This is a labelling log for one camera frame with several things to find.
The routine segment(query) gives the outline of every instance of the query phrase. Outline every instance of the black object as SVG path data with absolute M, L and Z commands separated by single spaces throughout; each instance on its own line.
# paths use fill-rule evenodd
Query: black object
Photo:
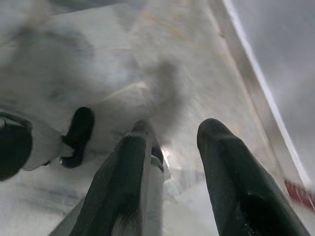
M 85 147 L 91 138 L 94 127 L 94 114 L 86 107 L 79 108 L 73 118 L 63 142 L 74 149 L 73 156 L 62 157 L 61 163 L 66 168 L 75 168 L 81 165 Z
M 143 235 L 151 136 L 140 121 L 120 141 L 95 174 L 70 236 Z
M 0 128 L 0 181 L 19 172 L 32 151 L 31 131 L 24 126 L 6 124 Z
M 220 236 L 309 236 L 272 177 L 221 122 L 204 121 L 197 143 Z

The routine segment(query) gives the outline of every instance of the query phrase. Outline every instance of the red object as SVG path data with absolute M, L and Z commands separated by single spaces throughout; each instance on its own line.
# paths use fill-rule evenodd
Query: red object
M 315 212 L 315 194 L 288 180 L 284 181 L 290 197 Z

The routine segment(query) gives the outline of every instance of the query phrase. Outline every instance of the gray wall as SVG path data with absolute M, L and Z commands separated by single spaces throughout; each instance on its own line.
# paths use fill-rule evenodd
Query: gray wall
M 315 1 L 231 1 L 315 189 Z

